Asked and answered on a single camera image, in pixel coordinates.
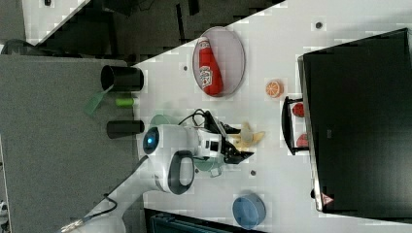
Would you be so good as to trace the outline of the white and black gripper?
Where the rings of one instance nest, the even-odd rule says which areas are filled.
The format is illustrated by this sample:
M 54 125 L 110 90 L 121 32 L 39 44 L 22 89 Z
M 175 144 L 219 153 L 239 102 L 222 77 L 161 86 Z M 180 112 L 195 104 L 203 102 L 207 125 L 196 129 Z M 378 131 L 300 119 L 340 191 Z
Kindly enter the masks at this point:
M 222 155 L 222 147 L 223 161 L 226 164 L 239 164 L 253 155 L 253 153 L 250 151 L 238 150 L 230 142 L 224 143 L 224 137 L 222 135 L 225 136 L 227 134 L 239 134 L 241 132 L 240 129 L 220 122 L 214 116 L 212 116 L 209 111 L 206 111 L 204 113 L 204 116 L 204 127 L 209 131 L 203 128 L 195 129 L 198 139 L 197 149 L 194 154 L 195 157 L 219 157 Z

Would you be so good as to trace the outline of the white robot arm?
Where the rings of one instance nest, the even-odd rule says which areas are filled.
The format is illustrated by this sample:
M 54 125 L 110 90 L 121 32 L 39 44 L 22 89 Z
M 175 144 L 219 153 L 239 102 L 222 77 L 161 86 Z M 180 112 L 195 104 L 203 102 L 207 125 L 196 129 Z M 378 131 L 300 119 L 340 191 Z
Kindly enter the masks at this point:
M 196 160 L 219 158 L 225 164 L 238 164 L 253 155 L 228 141 L 233 127 L 219 122 L 208 111 L 196 112 L 204 117 L 201 126 L 178 123 L 150 128 L 142 140 L 145 156 L 136 170 L 86 216 L 56 233 L 125 233 L 123 215 L 144 193 L 158 190 L 181 195 L 190 189 Z

